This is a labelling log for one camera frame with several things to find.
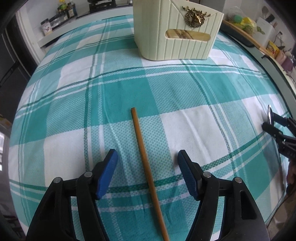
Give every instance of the shelf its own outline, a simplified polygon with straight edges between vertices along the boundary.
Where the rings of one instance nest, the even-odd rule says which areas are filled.
[[[130,14],[133,14],[133,7],[125,6],[125,7],[117,7],[109,10],[104,10],[101,12],[92,13],[84,17],[80,17],[78,19],[70,19],[68,23],[58,27],[51,34],[44,36],[37,43],[41,48],[47,43],[49,43],[50,41],[54,40],[55,38],[58,38],[63,34],[73,29],[76,29],[82,25],[85,25],[94,21],[98,21],[98,20],[103,20],[106,18],[112,18],[112,17],[130,15]]]

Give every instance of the yellow package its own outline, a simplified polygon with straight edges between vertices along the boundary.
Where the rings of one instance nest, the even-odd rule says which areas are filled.
[[[241,25],[243,26],[252,26],[253,28],[257,27],[257,24],[254,20],[250,19],[249,17],[242,18]]]
[[[268,45],[266,47],[267,51],[275,58],[279,53],[279,48],[269,40]]]
[[[243,29],[244,26],[241,25],[240,23],[232,23],[233,25],[235,25],[236,27],[240,28],[240,29]]]
[[[11,128],[12,124],[5,118],[0,116],[0,125],[4,126],[5,128]]]

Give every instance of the checkered tablecloth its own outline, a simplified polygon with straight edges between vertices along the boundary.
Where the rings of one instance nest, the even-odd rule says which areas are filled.
[[[240,176],[268,220],[287,172],[287,159],[262,132],[268,104],[289,115],[266,72],[222,33],[207,60],[155,62],[140,56],[130,15],[70,31],[36,69],[12,127],[9,178],[22,227],[27,230],[54,177],[77,178],[114,148],[119,161],[98,202],[110,240],[162,240],[132,107],[171,241],[185,240],[198,207],[176,163],[180,149],[216,177]],[[77,202],[71,200],[77,238],[83,240]],[[222,213],[220,198],[213,239]]]

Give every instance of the wooden dowel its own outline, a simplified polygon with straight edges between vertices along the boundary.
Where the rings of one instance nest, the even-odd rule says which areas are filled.
[[[137,141],[138,141],[138,146],[139,146],[139,151],[140,151],[142,164],[143,164],[143,168],[144,168],[144,172],[145,172],[145,177],[148,182],[149,192],[150,192],[150,195],[152,198],[152,204],[153,204],[155,212],[156,212],[157,220],[160,225],[161,234],[163,236],[164,241],[169,241],[170,239],[169,239],[166,227],[165,227],[165,222],[163,220],[163,214],[161,213],[157,193],[156,193],[155,186],[154,186],[153,176],[152,176],[151,168],[150,168],[149,161],[147,158],[147,154],[146,154],[146,150],[145,150],[145,146],[144,146],[144,142],[143,142],[143,137],[142,137],[142,133],[141,133],[141,128],[140,128],[140,124],[139,124],[139,120],[138,120],[138,115],[137,115],[137,111],[136,111],[135,107],[131,109],[131,115],[133,117],[133,126],[135,128],[135,133],[136,133],[136,137],[137,137]]]

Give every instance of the white wall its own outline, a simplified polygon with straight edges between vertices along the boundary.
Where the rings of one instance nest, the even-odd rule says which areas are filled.
[[[190,0],[192,2],[198,3],[198,0]],[[201,0],[200,4],[215,9],[219,12],[223,12],[225,0]]]
[[[82,15],[89,11],[89,3],[87,0],[73,0],[73,2],[76,5],[78,15]],[[28,0],[25,5],[33,32],[38,41],[44,36],[40,23],[57,14],[59,0]]]
[[[225,0],[224,8],[223,8],[223,13],[224,13],[224,19],[227,18],[229,9],[233,7],[241,7],[242,0]]]
[[[64,33],[67,33],[68,31],[71,31],[79,26],[82,26],[84,24],[88,24],[97,20],[102,20],[110,17],[117,17],[117,16],[122,16],[122,15],[130,15],[133,13],[133,8],[132,7],[124,7],[124,8],[115,8],[115,9],[110,9],[106,11],[101,11],[97,12],[94,14],[86,15],[83,16],[77,20],[70,20],[67,24],[63,25],[61,28],[59,28],[57,31],[54,31],[52,34],[49,36],[44,37],[43,34],[40,32],[40,37],[38,38],[38,29],[40,29],[40,26],[38,26],[38,23],[43,19],[43,16],[41,15],[32,15],[34,11],[32,9],[35,8],[35,10],[43,11],[42,10],[42,4],[40,5],[33,5],[31,4],[30,1],[34,0],[29,0],[28,3],[28,8],[27,9],[27,4],[23,5],[19,11],[16,13],[16,19],[18,26],[20,28],[21,35],[26,43],[26,46],[28,47],[31,55],[33,56],[35,62],[37,64],[40,64],[41,60],[44,58],[46,52],[48,51],[49,48],[44,48],[44,44],[48,43],[49,41],[53,40],[54,38],[60,37]],[[126,4],[126,0],[117,0],[116,3],[119,4]]]
[[[275,16],[275,20],[272,21],[272,24],[277,22],[278,25],[275,27],[276,33],[281,31],[283,33],[282,40],[286,46],[285,50],[290,48],[293,49],[295,45],[296,38],[290,33],[289,29],[286,27],[284,22],[280,17],[275,13],[275,11],[266,3],[265,0],[242,0],[241,10],[249,16],[251,19],[257,21],[258,17],[263,18],[262,7],[266,6],[270,13]]]

